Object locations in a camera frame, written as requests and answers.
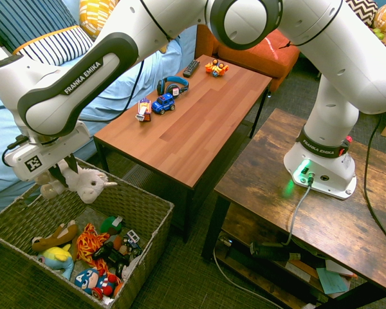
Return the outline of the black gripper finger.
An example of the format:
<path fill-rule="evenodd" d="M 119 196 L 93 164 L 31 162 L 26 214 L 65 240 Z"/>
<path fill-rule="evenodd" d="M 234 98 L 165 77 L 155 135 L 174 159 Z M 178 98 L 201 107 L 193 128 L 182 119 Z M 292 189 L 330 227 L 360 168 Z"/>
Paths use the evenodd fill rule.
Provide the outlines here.
<path fill-rule="evenodd" d="M 64 161 L 67 163 L 68 167 L 74 171 L 75 173 L 78 174 L 78 165 L 77 165 L 77 161 L 76 161 L 76 158 L 74 156 L 73 153 L 69 154 L 68 156 L 66 156 L 64 158 Z"/>
<path fill-rule="evenodd" d="M 61 184 L 63 184 L 63 186 L 65 187 L 68 187 L 67 183 L 66 183 L 66 179 L 64 177 L 64 175 L 62 174 L 62 171 L 60 169 L 60 164 L 55 164 L 53 165 L 52 167 L 50 167 L 48 169 L 48 171 L 50 172 L 50 174 L 56 179 L 58 180 Z"/>

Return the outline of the white gripper body with marker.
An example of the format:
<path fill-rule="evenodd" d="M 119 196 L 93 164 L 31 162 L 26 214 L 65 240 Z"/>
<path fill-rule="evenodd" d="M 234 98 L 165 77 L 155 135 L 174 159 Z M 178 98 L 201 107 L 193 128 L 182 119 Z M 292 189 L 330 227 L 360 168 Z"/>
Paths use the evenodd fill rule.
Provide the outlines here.
<path fill-rule="evenodd" d="M 5 162 L 18 179 L 28 182 L 85 145 L 91 135 L 86 125 L 78 121 L 71 133 L 42 145 L 27 141 L 5 155 Z"/>

